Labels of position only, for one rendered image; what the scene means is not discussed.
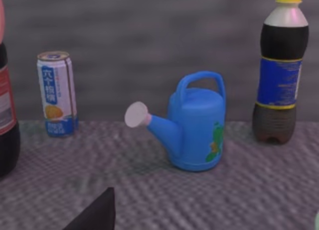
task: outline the bottle with red label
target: bottle with red label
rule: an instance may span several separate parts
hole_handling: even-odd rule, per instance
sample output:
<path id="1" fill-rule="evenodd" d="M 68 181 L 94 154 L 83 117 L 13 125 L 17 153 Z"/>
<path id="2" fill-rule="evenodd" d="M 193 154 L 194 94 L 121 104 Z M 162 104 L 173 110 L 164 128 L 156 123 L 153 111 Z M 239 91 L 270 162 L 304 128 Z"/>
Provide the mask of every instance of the bottle with red label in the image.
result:
<path id="1" fill-rule="evenodd" d="M 20 131 L 15 115 L 3 39 L 4 11 L 0 0 L 0 178 L 16 166 L 20 154 Z"/>

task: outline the can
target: can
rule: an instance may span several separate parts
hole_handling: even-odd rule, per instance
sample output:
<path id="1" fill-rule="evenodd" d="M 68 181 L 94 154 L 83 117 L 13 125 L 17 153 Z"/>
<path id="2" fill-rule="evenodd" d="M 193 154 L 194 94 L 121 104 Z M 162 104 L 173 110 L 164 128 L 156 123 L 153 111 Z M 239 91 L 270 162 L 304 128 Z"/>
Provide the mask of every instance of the can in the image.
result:
<path id="1" fill-rule="evenodd" d="M 78 116 L 70 55 L 63 51 L 41 53 L 37 69 L 48 135 L 73 135 L 78 129 Z"/>

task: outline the watering can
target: watering can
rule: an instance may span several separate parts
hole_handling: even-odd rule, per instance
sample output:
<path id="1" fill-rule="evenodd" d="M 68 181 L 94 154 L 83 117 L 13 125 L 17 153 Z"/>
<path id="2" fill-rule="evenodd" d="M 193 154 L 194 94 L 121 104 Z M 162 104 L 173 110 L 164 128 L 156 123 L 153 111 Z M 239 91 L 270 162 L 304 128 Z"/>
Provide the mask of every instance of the watering can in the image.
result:
<path id="1" fill-rule="evenodd" d="M 213 78 L 218 92 L 187 88 L 203 78 Z M 163 144 L 172 164 L 186 171 L 204 171 L 214 167 L 223 149 L 226 93 L 220 74 L 200 71 L 185 76 L 171 95 L 167 119 L 149 114 L 147 106 L 135 102 L 125 113 L 128 127 L 147 126 Z"/>

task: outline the gray fabric background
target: gray fabric background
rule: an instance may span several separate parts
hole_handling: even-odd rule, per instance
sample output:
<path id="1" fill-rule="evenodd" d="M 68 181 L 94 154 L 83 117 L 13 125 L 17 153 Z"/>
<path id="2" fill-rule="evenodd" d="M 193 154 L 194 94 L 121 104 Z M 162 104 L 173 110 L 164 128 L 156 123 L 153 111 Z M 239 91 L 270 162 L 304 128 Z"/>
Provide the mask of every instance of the gray fabric background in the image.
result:
<path id="1" fill-rule="evenodd" d="M 201 173 L 172 167 L 144 128 L 88 121 L 58 139 L 42 122 L 20 129 L 20 161 L 0 181 L 1 230 L 60 230 L 110 186 L 116 230 L 314 229 L 318 123 L 297 123 L 288 144 L 273 146 L 229 122 L 220 162 Z"/>
<path id="2" fill-rule="evenodd" d="M 301 8 L 311 26 L 298 119 L 319 120 L 319 0 Z M 81 119 L 122 120 L 145 102 L 164 115 L 179 79 L 223 74 L 228 120 L 250 120 L 259 78 L 259 36 L 274 0 L 4 0 L 5 41 L 20 119 L 42 119 L 36 56 L 66 50 Z M 213 87 L 209 81 L 198 83 Z"/>

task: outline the gray tablecloth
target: gray tablecloth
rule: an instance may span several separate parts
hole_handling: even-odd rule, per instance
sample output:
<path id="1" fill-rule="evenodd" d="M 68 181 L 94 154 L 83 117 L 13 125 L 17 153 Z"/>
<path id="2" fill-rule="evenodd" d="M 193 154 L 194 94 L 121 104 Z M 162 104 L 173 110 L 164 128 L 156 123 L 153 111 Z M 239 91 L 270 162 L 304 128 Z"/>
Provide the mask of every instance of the gray tablecloth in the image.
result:
<path id="1" fill-rule="evenodd" d="M 257 144 L 230 122 L 212 170 L 171 166 L 145 129 L 81 122 L 73 137 L 21 122 L 18 166 L 0 182 L 1 230 L 59 230 L 107 187 L 116 230 L 311 230 L 319 209 L 319 123 L 298 123 L 285 146 Z"/>

